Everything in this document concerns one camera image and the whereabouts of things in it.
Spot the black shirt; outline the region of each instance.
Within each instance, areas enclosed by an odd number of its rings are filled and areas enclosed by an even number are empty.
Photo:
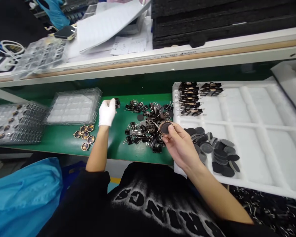
[[[165,165],[134,162],[107,193],[109,182],[108,172],[81,171],[38,236],[277,236],[261,225],[215,223]]]

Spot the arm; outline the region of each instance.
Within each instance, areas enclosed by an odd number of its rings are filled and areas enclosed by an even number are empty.
[[[106,157],[108,153],[109,126],[101,125],[88,162],[86,171],[99,172],[104,171],[106,166]]]
[[[172,123],[163,137],[176,164],[184,170],[211,210],[221,219],[253,224],[250,216],[232,194],[219,183],[200,161],[190,135]]]
[[[99,109],[99,131],[86,164],[86,171],[88,172],[105,170],[108,154],[109,128],[112,125],[115,113],[115,99],[104,100]]]

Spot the green work surface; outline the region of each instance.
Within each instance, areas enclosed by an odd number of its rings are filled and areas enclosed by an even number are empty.
[[[104,96],[102,99],[111,99],[112,97]],[[153,153],[151,148],[146,147],[145,143],[136,145],[123,144],[126,139],[125,129],[130,122],[139,122],[137,120],[137,113],[125,111],[125,105],[133,99],[143,102],[145,105],[150,102],[157,102],[161,105],[168,104],[172,100],[172,94],[147,94],[147,95],[124,95],[119,96],[121,108],[116,109],[112,127],[110,128],[109,144],[108,144],[108,158],[139,161],[157,164],[173,165],[173,160],[168,153],[168,150],[163,147],[162,153]],[[95,130],[90,135],[96,136],[98,131],[99,118],[97,116],[95,123]],[[52,153],[62,153],[71,155],[89,156],[91,148],[88,151],[82,151],[81,145],[85,140],[81,138],[74,138],[73,134],[79,130],[81,125],[54,125],[47,126],[39,144],[33,145],[11,145],[4,146],[9,148],[44,151]]]

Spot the hand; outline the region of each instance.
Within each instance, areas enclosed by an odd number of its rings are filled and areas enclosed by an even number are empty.
[[[171,123],[169,134],[163,136],[162,140],[175,163],[185,172],[202,165],[190,135],[180,125]]]
[[[111,127],[115,114],[115,99],[103,100],[99,109],[99,127],[101,125]]]

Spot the person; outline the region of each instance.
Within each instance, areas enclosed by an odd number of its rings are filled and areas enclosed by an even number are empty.
[[[138,162],[131,163],[119,186],[107,193],[110,176],[104,170],[115,113],[115,99],[104,100],[86,169],[38,236],[277,236],[266,226],[254,225],[200,161],[188,133],[175,123],[163,141],[202,199],[169,166]]]

